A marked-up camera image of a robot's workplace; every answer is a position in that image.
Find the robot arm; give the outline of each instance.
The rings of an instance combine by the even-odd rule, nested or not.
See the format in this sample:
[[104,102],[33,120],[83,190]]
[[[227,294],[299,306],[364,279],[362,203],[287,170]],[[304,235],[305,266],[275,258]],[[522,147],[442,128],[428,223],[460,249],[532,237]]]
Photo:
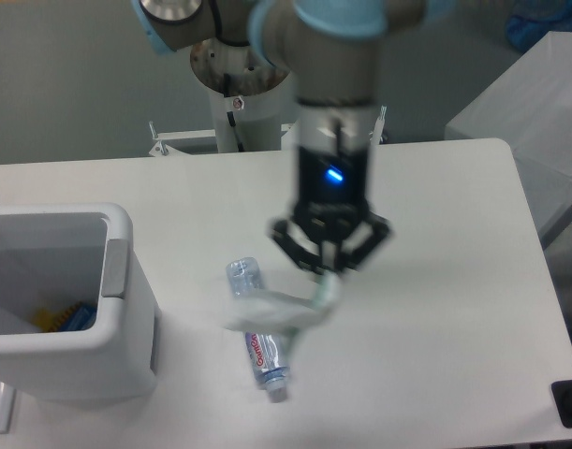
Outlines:
[[[423,22],[453,0],[132,0],[157,47],[176,51],[216,37],[248,45],[271,65],[298,76],[301,105],[298,198],[272,236],[302,269],[356,269],[389,235],[366,199],[370,132],[382,35]],[[290,235],[297,225],[316,247]],[[346,241],[362,225],[369,237]]]
[[[278,221],[272,236],[299,268],[317,274],[357,268],[389,234],[365,195],[379,44],[386,31],[382,0],[268,0],[250,23],[257,52],[298,75],[298,199],[290,220]],[[363,223],[369,237],[344,250]],[[315,252],[291,237],[292,224]]]

